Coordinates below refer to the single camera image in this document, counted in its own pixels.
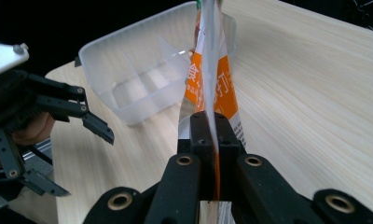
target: translucent plastic container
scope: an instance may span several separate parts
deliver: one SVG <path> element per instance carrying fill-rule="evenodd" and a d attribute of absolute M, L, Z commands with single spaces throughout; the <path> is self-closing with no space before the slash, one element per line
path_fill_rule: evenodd
<path fill-rule="evenodd" d="M 187 2 L 79 51 L 90 87 L 126 124 L 137 124 L 182 100 L 196 15 L 196 1 Z M 224 31 L 231 60 L 236 22 L 225 14 Z"/>

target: wooden table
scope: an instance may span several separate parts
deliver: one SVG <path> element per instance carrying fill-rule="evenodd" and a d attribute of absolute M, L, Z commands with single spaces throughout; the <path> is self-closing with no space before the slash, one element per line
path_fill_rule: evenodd
<path fill-rule="evenodd" d="M 247 151 L 266 157 L 297 192 L 350 193 L 373 210 L 373 32 L 279 1 L 225 1 L 236 19 L 234 84 Z M 71 196 L 57 199 L 60 223 L 81 223 L 107 190 L 157 183 L 176 152 L 180 103 L 129 127 L 90 90 L 81 67 L 49 78 L 87 90 L 108 122 L 107 144 L 79 119 L 57 122 L 54 175 Z"/>

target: plastic storage box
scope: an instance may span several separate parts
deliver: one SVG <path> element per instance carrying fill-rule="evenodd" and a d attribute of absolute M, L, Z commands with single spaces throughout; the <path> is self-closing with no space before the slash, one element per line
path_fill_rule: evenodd
<path fill-rule="evenodd" d="M 137 124 L 184 96 L 194 47 L 196 1 L 163 11 L 85 45 L 79 58 L 92 90 L 126 124 Z M 236 22 L 224 14 L 228 55 Z"/>

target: wood grain surface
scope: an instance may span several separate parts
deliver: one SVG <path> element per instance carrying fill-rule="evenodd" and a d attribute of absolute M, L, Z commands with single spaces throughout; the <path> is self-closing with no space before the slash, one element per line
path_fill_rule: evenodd
<path fill-rule="evenodd" d="M 373 32 L 278 1 L 224 1 L 237 22 L 232 61 L 246 149 L 267 158 L 308 198 L 340 189 L 373 210 Z M 127 126 L 92 93 L 81 67 L 47 77 L 86 88 L 90 111 L 115 133 L 107 144 L 82 121 L 51 135 L 60 223 L 82 223 L 107 190 L 144 191 L 176 152 L 180 103 Z"/>

